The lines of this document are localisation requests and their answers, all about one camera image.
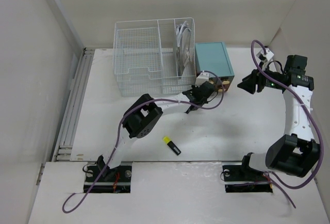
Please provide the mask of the yellow highlighter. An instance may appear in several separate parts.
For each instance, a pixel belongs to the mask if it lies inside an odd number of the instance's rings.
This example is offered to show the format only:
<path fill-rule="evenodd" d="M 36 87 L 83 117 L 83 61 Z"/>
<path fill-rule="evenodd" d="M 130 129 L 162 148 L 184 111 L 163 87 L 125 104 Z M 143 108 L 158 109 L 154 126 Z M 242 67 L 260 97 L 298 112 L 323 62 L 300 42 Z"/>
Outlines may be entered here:
<path fill-rule="evenodd" d="M 181 150 L 176 146 L 176 144 L 172 141 L 170 137 L 165 136 L 163 138 L 163 141 L 177 156 L 181 154 Z"/>

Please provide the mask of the grey setup guide booklet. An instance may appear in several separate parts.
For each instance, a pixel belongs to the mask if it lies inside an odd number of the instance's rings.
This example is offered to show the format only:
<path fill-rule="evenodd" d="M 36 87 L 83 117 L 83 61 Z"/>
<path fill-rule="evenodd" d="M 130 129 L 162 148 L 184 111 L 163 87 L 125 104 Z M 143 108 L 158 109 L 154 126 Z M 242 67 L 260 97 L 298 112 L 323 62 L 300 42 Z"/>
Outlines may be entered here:
<path fill-rule="evenodd" d="M 190 57 L 191 29 L 186 28 L 176 39 L 176 59 L 178 76 L 183 75 Z"/>

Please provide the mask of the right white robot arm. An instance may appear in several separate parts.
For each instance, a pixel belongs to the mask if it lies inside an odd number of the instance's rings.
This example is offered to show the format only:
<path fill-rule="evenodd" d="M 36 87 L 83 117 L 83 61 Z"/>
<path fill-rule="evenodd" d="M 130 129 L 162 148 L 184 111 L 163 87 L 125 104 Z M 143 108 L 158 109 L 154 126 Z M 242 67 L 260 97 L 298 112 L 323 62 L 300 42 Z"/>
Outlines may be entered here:
<path fill-rule="evenodd" d="M 249 180 L 258 171 L 280 171 L 303 178 L 320 157 L 320 145 L 316 143 L 311 129 L 310 100 L 314 90 L 314 79 L 305 74 L 307 57 L 289 55 L 281 72 L 269 69 L 272 56 L 259 52 L 262 75 L 257 69 L 245 77 L 238 87 L 254 94 L 264 87 L 279 89 L 285 100 L 285 130 L 266 153 L 248 153 L 239 166 L 239 174 Z"/>

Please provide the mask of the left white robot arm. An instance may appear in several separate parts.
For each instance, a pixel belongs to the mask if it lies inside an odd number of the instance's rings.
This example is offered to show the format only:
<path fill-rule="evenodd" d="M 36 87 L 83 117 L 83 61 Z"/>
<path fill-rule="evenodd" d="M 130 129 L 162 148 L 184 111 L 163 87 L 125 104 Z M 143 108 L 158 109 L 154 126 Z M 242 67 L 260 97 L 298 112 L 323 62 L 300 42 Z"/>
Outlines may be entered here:
<path fill-rule="evenodd" d="M 155 99 L 143 94 L 123 115 L 118 127 L 117 138 L 112 150 L 100 155 L 96 161 L 97 174 L 104 181 L 114 178 L 125 154 L 133 143 L 148 135 L 161 116 L 173 113 L 190 113 L 208 103 L 215 92 L 210 82 L 192 86 L 180 94 L 169 98 Z"/>

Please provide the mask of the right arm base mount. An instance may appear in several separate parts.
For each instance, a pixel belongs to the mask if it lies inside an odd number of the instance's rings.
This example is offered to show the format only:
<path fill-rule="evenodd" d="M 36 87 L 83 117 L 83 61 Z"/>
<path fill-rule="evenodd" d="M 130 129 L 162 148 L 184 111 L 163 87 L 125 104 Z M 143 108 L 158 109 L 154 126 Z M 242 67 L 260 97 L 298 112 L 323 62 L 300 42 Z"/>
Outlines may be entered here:
<path fill-rule="evenodd" d="M 220 179 L 225 183 L 226 193 L 273 193 L 262 172 L 242 169 L 241 164 L 222 165 Z"/>

